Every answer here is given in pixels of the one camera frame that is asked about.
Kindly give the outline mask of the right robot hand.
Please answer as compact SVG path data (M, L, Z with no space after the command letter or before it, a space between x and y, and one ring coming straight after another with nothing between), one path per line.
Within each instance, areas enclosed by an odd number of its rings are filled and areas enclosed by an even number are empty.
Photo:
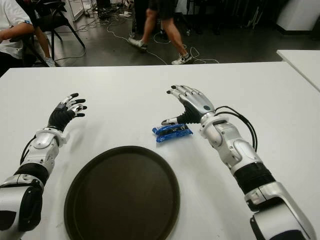
M184 112L161 122L163 126L175 124L199 124L207 113L214 113L211 101L199 90L186 85L172 85L167 94L175 96L184 107Z

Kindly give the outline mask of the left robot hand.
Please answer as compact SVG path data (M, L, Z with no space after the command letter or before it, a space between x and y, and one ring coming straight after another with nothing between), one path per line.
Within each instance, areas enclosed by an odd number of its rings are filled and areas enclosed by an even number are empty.
M85 116L82 111L87 109L84 105L86 100L77 99L78 96L78 93L73 93L59 102L49 117L48 128L63 132L71 120Z

